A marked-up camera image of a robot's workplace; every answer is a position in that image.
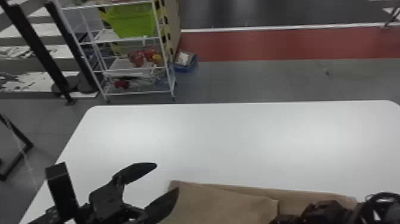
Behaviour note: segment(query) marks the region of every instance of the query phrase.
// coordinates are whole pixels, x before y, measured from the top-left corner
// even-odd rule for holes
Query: white metal shelf
[[[151,62],[144,62],[142,67],[133,67],[128,59],[117,58],[112,65],[104,71],[104,75],[111,77],[151,77],[155,69],[164,67],[154,66]]]
[[[139,0],[139,1],[129,1],[129,2],[110,2],[110,1],[103,1],[103,3],[100,3],[101,1],[87,1],[81,5],[67,5],[62,7],[62,10],[79,10],[79,9],[85,9],[85,8],[99,8],[99,7],[112,7],[112,6],[118,6],[118,5],[134,5],[134,4],[143,4],[143,3],[151,3],[151,0]]]
[[[106,101],[109,101],[111,95],[128,95],[128,94],[151,94],[151,93],[169,93],[175,99],[174,87],[176,83],[175,71],[173,68],[172,58],[165,49],[162,29],[166,24],[163,15],[158,16],[155,0],[130,0],[126,2],[111,2],[110,0],[90,0],[81,5],[69,5],[71,1],[76,0],[55,0],[61,17],[70,33],[73,34],[73,39],[79,46],[82,55],[86,55],[84,47],[90,45],[92,55],[86,55],[85,63],[89,67],[93,78],[98,85],[100,93]],[[118,5],[131,4],[148,4],[152,5],[152,13],[155,19],[155,36],[132,36],[128,38],[120,38],[113,29],[106,27],[102,22],[100,12],[95,8],[98,7],[113,7]],[[83,10],[85,8],[93,8],[92,10]],[[75,33],[87,34],[86,40],[80,42]],[[162,66],[156,66],[153,62],[144,60],[143,66],[134,67],[127,59],[126,54],[140,46],[154,47],[157,46],[157,54],[162,56]],[[92,67],[92,62],[89,58],[96,58],[96,67]],[[104,79],[100,82],[96,74],[103,74]],[[126,80],[129,82],[129,88],[116,88],[116,80]]]
[[[92,43],[131,42],[160,39],[158,36],[134,36],[131,38],[120,38],[112,29],[102,29],[91,42],[82,42],[81,45]]]

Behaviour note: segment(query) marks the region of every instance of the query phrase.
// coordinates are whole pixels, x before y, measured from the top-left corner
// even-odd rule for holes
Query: blue box
[[[192,61],[190,62],[190,66],[178,66],[177,64],[174,64],[174,69],[177,72],[184,72],[184,73],[189,73],[192,68],[196,65],[197,63],[197,55],[195,54],[192,58]]]

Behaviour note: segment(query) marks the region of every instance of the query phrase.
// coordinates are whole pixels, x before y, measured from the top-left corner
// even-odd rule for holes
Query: beige towel
[[[354,209],[357,205],[357,200],[354,197],[348,197],[339,194],[326,192],[311,192],[311,191],[288,191],[281,189],[264,189],[253,188],[248,186],[232,186],[232,185],[216,185],[206,184],[216,189],[225,191],[237,192],[240,194],[248,194],[254,196],[270,197],[279,201],[279,214],[296,214],[300,215],[307,205],[317,203],[319,201],[336,200],[339,204],[347,209]]]
[[[268,224],[277,215],[277,200],[240,194],[195,183],[172,181],[179,198],[162,224]]]

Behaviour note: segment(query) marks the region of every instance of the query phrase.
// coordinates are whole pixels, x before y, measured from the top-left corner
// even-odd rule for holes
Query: white surface
[[[389,101],[102,106],[60,155],[79,203],[120,169],[158,168],[125,189],[145,206],[173,179],[356,196],[399,192],[400,107]],[[42,185],[21,223],[52,206]]]

